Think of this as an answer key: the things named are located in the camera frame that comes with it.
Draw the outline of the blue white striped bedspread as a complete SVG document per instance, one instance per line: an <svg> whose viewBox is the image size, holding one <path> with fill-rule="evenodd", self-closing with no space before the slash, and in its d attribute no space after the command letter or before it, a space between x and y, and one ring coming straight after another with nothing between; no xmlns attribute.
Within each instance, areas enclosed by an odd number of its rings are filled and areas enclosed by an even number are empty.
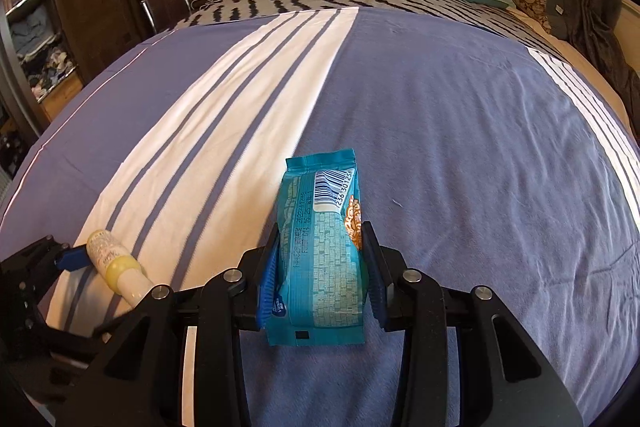
<svg viewBox="0 0 640 427"><path fill-rule="evenodd" d="M2 204L2 424L590 424L639 369L621 110L401 11L140 44Z"/></svg>

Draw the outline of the large yellow cap bottle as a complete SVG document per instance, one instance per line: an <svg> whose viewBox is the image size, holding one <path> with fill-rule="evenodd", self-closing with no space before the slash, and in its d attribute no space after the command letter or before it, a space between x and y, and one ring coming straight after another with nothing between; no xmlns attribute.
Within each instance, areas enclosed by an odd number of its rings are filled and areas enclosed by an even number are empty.
<svg viewBox="0 0 640 427"><path fill-rule="evenodd" d="M110 231L93 232L87 239L86 249L106 285L131 308L141 303L152 291L154 284L138 260Z"/></svg>

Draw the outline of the teal snack wrapper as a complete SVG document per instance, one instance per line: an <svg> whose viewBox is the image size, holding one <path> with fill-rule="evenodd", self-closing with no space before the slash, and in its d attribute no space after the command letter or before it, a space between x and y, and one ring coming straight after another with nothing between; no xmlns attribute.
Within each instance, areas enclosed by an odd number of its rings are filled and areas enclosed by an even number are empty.
<svg viewBox="0 0 640 427"><path fill-rule="evenodd" d="M360 345L368 276L355 152L288 158L277 210L280 249L268 343Z"/></svg>

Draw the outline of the zebra patterned sheet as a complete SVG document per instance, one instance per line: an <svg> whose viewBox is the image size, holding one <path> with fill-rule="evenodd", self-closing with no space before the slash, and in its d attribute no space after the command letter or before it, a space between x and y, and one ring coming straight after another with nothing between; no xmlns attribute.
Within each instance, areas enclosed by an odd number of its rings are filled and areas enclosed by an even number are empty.
<svg viewBox="0 0 640 427"><path fill-rule="evenodd" d="M249 20L292 11L338 9L350 6L398 10L454 20L516 40L557 58L562 56L560 50L550 42L549 38L531 28L528 23L520 20L512 12L465 0L210 0L193 14L172 24L171 27L185 28Z"/></svg>

